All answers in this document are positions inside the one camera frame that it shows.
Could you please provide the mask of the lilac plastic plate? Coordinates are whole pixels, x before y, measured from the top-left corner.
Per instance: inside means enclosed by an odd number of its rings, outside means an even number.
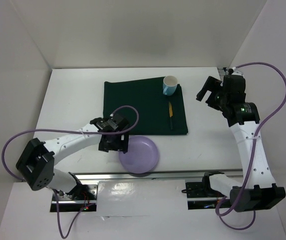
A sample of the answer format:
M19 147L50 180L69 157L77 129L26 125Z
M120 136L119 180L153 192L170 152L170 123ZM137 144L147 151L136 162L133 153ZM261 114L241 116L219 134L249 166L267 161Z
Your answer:
M159 161L159 151L156 144L144 136L129 138L128 151L119 152L122 167L133 174L144 174L153 170Z

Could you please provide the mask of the blue mug white inside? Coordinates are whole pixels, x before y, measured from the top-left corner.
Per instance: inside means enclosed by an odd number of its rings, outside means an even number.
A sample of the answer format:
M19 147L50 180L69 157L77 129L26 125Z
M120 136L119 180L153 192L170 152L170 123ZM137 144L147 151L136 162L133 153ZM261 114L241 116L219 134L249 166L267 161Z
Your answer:
M166 76L163 79L163 94L165 96L172 96L177 89L177 85L178 85L178 80L176 77L171 75Z

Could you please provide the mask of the gold knife green handle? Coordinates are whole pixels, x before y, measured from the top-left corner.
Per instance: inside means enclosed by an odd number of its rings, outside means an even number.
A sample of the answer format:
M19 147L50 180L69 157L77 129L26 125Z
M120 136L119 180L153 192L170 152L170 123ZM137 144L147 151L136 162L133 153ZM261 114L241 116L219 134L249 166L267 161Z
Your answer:
M171 102L168 102L169 105L169 121L170 121L170 129L173 130L173 121L172 121L172 117L173 117L173 110L172 110L172 104Z

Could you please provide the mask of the dark green cloth napkin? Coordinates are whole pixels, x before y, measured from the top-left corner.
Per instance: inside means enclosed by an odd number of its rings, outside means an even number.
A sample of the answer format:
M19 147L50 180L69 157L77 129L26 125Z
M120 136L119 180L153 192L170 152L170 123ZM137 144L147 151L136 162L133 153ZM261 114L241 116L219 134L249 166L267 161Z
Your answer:
M121 106L132 106L139 113L131 135L180 136L188 134L182 88L178 84L172 96L163 94L164 77L123 82L104 82L103 116L108 117ZM169 105L173 110L170 129Z

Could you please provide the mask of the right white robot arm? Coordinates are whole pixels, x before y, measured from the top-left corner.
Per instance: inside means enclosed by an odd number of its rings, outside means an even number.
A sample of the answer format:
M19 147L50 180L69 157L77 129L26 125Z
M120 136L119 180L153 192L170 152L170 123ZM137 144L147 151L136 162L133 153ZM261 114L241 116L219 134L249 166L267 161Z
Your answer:
M236 140L244 176L240 184L221 172L208 172L204 175L201 190L206 196L221 193L238 213L271 209L286 196L284 187L277 186L269 169L260 134L262 122L256 105L246 102L245 88L242 75L225 75L223 80L209 76L196 96L196 100L202 101L210 92L206 104L222 112L227 119Z

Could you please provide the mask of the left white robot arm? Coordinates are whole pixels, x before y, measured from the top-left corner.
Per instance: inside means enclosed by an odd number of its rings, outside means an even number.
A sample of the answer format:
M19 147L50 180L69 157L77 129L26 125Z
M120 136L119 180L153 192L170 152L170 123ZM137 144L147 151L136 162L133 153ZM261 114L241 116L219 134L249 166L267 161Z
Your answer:
M119 114L107 118L95 118L80 128L76 134L56 139L30 140L16 168L33 191L43 188L63 192L69 199L81 199L89 189L81 184L75 174L63 172L55 166L66 157L89 146L97 145L102 152L128 151L129 122Z

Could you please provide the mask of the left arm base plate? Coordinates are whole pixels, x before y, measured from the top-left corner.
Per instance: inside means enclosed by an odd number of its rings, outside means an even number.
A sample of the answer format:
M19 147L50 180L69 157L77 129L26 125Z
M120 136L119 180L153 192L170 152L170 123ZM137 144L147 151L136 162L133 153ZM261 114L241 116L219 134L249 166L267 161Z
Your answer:
M72 194L61 190L57 195L53 193L50 212L57 212L57 203L61 213L76 213L83 208L84 212L95 212L97 210L98 181L85 180L80 182L81 186Z

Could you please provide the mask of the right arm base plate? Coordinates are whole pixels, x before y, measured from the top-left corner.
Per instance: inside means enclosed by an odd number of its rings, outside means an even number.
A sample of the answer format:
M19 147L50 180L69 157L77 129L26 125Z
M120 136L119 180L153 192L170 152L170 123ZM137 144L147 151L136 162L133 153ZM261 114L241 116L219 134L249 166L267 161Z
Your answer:
M206 190L202 182L186 182L185 189L181 191L187 197L189 210L215 209L223 195L217 191Z

